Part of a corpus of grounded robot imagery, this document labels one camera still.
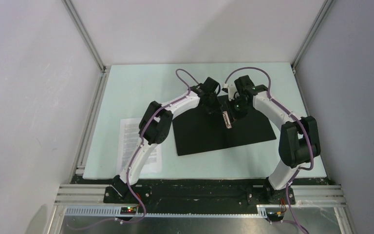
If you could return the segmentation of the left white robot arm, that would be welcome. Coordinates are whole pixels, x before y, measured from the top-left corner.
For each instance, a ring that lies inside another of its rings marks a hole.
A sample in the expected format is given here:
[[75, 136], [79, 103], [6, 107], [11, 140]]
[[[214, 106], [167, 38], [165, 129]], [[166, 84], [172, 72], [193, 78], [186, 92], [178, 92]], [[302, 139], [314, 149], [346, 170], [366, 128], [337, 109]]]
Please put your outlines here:
[[208, 77], [204, 83], [188, 87], [184, 94], [171, 101], [149, 104], [139, 123], [136, 148], [112, 182], [115, 196], [121, 202], [128, 203], [133, 199], [134, 189], [131, 186], [137, 183], [152, 151], [168, 137], [173, 119], [200, 105], [211, 108], [217, 102], [220, 91], [220, 84]]

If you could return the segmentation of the red and black folder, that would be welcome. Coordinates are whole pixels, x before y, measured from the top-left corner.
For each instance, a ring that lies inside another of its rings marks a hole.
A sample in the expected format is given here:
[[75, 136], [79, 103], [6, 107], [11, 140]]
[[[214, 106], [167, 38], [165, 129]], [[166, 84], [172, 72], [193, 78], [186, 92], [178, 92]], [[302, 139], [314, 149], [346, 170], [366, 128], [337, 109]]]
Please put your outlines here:
[[[227, 95], [218, 96], [220, 104]], [[190, 109], [172, 121], [178, 156], [199, 154], [277, 139], [268, 118], [251, 109], [227, 129], [222, 113], [209, 115], [203, 106]]]

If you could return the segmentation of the metal folder clip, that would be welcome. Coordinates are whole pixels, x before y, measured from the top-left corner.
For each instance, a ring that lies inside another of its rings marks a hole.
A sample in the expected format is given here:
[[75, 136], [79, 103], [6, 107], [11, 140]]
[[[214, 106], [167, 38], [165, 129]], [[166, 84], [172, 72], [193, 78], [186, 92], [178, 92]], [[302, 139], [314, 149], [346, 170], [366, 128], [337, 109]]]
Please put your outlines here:
[[224, 122], [225, 122], [226, 128], [227, 129], [231, 129], [232, 125], [231, 125], [231, 122], [230, 122], [230, 118], [229, 118], [228, 112], [227, 111], [223, 111], [222, 112], [222, 116], [224, 118]]

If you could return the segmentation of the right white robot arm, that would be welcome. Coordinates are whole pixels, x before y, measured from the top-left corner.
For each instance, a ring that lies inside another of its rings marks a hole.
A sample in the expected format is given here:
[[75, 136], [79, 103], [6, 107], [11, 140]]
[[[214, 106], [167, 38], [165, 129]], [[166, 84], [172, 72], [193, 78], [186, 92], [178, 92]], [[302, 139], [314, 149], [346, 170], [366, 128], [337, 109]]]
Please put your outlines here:
[[269, 203], [283, 197], [298, 173], [314, 168], [315, 157], [321, 153], [318, 124], [314, 117], [303, 117], [290, 111], [261, 85], [244, 89], [227, 88], [228, 100], [223, 106], [227, 127], [254, 109], [264, 114], [280, 131], [280, 160], [273, 173], [267, 177], [263, 193]]

